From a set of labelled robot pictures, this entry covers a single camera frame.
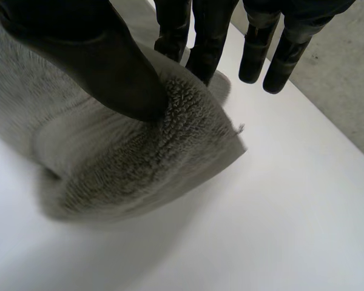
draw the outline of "gray towel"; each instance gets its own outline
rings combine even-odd
[[[120,1],[118,11],[129,14],[133,2]],[[131,20],[139,17],[137,10]],[[148,38],[157,26],[142,23]],[[169,96],[166,115],[156,124],[105,108],[0,28],[0,137],[41,165],[38,198],[52,218],[115,221],[146,213],[244,152],[214,98],[223,99],[226,90],[214,87],[211,93],[185,68],[148,48],[137,22],[131,29]]]

